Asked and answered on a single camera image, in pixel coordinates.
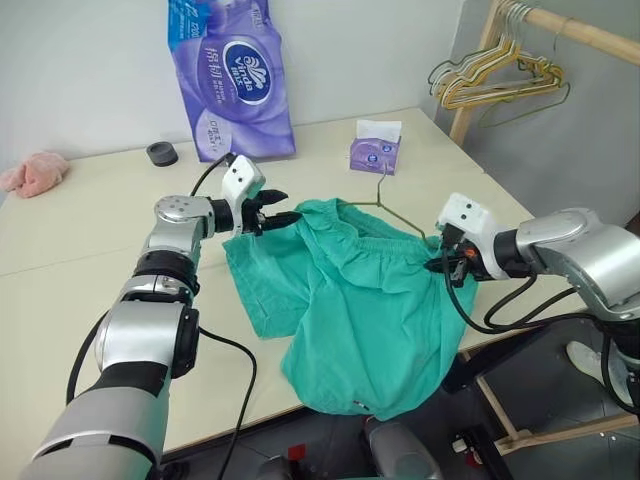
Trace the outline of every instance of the metal hanger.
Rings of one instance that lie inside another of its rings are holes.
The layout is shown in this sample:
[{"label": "metal hanger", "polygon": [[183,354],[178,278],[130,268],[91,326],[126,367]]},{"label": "metal hanger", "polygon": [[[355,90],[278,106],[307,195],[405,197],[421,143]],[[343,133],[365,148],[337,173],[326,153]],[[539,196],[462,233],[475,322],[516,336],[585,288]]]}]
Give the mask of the metal hanger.
[{"label": "metal hanger", "polygon": [[407,226],[411,227],[413,230],[418,232],[422,237],[422,241],[428,247],[429,245],[427,243],[427,236],[425,235],[424,231],[420,227],[418,227],[415,223],[410,222],[399,213],[394,212],[389,207],[387,207],[384,203],[382,203],[382,194],[380,193],[380,187],[385,178],[387,178],[387,162],[384,163],[384,173],[382,174],[382,178],[378,181],[378,186],[376,187],[376,201],[375,202],[345,202],[344,205],[371,205],[374,207],[382,208],[385,212],[389,213],[390,215],[393,215],[398,220],[400,220],[401,222],[405,223]]},{"label": "metal hanger", "polygon": [[461,72],[456,78],[447,85],[441,95],[441,103],[447,107],[450,99],[452,99],[456,91],[463,86],[475,86],[481,84],[486,77],[495,70],[513,62],[520,53],[520,39],[516,25],[519,25],[525,15],[531,11],[531,7],[525,4],[513,4],[509,8],[506,17],[507,35],[511,36],[512,41],[510,47],[504,54],[497,58],[492,58],[488,63],[482,63],[473,71],[471,76],[465,76],[467,72]]},{"label": "metal hanger", "polygon": [[548,61],[543,64],[529,65],[525,70],[540,70],[533,78],[501,82],[493,85],[476,87],[461,87],[454,98],[449,99],[448,108],[461,108],[495,103],[498,101],[511,102],[516,98],[540,95],[564,87],[564,72],[557,65]]},{"label": "metal hanger", "polygon": [[[457,64],[454,64],[449,61],[445,61],[445,62],[442,62],[440,65],[436,66],[436,68],[431,72],[431,74],[427,78],[427,82],[431,85],[431,88],[429,89],[429,93],[433,95],[433,89],[436,88],[437,86],[440,86],[441,84],[443,84],[446,88],[446,85],[448,84],[448,82],[445,82],[443,80],[447,75],[453,74],[454,79],[456,78],[455,77],[456,74],[464,77],[468,77],[472,75],[480,66],[482,66],[486,62],[494,60],[496,58],[503,57],[510,50],[512,46],[512,38],[516,35],[516,32],[514,31],[515,26],[512,23],[512,17],[517,11],[524,10],[525,8],[526,6],[524,4],[513,4],[506,11],[506,13],[504,14],[503,32],[500,35],[500,39],[497,46],[465,55],[461,60],[461,62]],[[457,68],[457,69],[450,68],[450,67],[444,68],[441,72],[438,73],[436,79],[433,80],[432,82],[431,77],[433,76],[435,71],[446,64],[451,64],[452,66],[460,66],[460,65],[461,66],[460,68]]]},{"label": "metal hanger", "polygon": [[[567,24],[567,22],[569,20],[573,19],[573,17],[568,17],[565,19],[565,21],[562,23],[562,25],[560,26],[560,29],[556,32],[556,36],[553,39],[553,56],[551,57],[551,60],[549,61],[549,64],[551,65],[551,67],[549,68],[549,71],[554,74],[555,72],[557,72],[557,70],[554,72],[553,71],[553,67],[556,67],[560,72],[562,72],[562,69],[560,67],[558,67],[557,65],[554,65],[553,62],[558,54],[558,37],[560,36],[560,34],[562,33],[562,31],[564,30],[565,25]],[[488,123],[488,121],[486,120],[489,117],[490,113],[493,113],[494,109],[499,105],[499,103],[494,103],[493,105],[491,105],[489,108],[487,108],[482,115],[480,116],[480,119],[478,120],[478,126],[480,128],[491,128],[491,127],[498,127],[500,125],[505,125],[507,123],[513,122],[514,120],[518,120],[520,118],[523,117],[527,117],[529,115],[533,115],[535,113],[539,113],[542,112],[544,110],[548,110],[550,108],[556,107],[558,105],[562,105],[564,102],[567,101],[567,98],[569,97],[569,94],[571,93],[571,84],[569,82],[565,82],[564,84],[562,84],[562,79],[560,80],[561,85],[559,86],[559,89],[566,87],[566,93],[564,95],[564,97],[562,99],[560,99],[557,102],[554,103],[550,103],[549,105],[544,105],[542,107],[539,108],[535,108],[531,111],[522,113],[520,115],[516,115],[515,117],[511,117],[508,118],[506,120],[502,120],[499,122],[495,122],[495,123]],[[515,97],[509,98],[509,99],[503,99],[501,100],[501,102],[511,102],[515,99]]]}]

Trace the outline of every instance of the white sneaker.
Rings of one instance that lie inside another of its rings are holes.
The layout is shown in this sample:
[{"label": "white sneaker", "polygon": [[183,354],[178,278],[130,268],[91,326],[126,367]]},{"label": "white sneaker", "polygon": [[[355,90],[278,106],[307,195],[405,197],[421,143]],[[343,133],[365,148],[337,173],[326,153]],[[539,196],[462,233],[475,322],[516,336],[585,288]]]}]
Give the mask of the white sneaker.
[{"label": "white sneaker", "polygon": [[[609,355],[609,377],[611,378],[611,385],[620,400],[627,405],[631,405],[631,395],[629,395],[627,388],[627,369],[622,359],[613,353],[614,348],[615,347],[611,349],[612,351]],[[565,349],[574,367],[604,385],[602,369],[600,367],[601,354],[599,352],[594,352],[580,342],[569,342]]]}]

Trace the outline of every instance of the black roll of tape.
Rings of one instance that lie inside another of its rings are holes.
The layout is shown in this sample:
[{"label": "black roll of tape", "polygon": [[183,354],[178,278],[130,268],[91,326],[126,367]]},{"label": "black roll of tape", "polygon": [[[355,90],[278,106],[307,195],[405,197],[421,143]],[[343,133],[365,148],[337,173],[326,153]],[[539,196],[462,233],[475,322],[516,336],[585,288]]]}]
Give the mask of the black roll of tape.
[{"label": "black roll of tape", "polygon": [[147,155],[156,167],[168,167],[178,161],[178,152],[169,142],[156,142],[147,147]]}]

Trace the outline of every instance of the wooden rod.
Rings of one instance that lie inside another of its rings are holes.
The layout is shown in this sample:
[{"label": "wooden rod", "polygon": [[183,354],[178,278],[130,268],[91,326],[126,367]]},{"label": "wooden rod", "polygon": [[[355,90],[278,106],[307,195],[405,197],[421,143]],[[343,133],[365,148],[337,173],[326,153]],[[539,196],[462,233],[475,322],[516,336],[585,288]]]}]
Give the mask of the wooden rod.
[{"label": "wooden rod", "polygon": [[515,452],[521,448],[533,447],[535,445],[544,445],[545,443],[561,442],[574,438],[585,437],[587,435],[595,435],[598,433],[611,432],[622,428],[633,427],[638,424],[638,418],[635,415],[621,413],[613,417],[598,418],[590,422],[585,422],[577,426],[563,428],[550,433],[538,433],[527,436],[524,432],[518,432],[520,438],[512,440],[505,437],[496,442],[496,447],[502,455]]},{"label": "wooden rod", "polygon": [[[512,1],[505,2],[509,7]],[[594,27],[569,17],[563,17],[555,13],[534,8],[525,17],[524,21],[530,25],[544,28],[554,34],[589,45],[596,50],[618,57],[633,65],[640,66],[640,43],[628,38],[615,35],[601,28]]]}]

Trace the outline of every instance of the tissue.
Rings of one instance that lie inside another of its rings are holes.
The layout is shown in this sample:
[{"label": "tissue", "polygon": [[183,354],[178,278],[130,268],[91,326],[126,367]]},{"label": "tissue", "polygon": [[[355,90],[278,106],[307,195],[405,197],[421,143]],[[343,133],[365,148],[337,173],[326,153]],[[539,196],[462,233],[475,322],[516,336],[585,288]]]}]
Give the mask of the tissue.
[{"label": "tissue", "polygon": [[200,160],[295,153],[267,0],[168,0],[169,48]]},{"label": "tissue", "polygon": [[351,144],[350,168],[393,175],[398,163],[402,122],[358,120]]}]

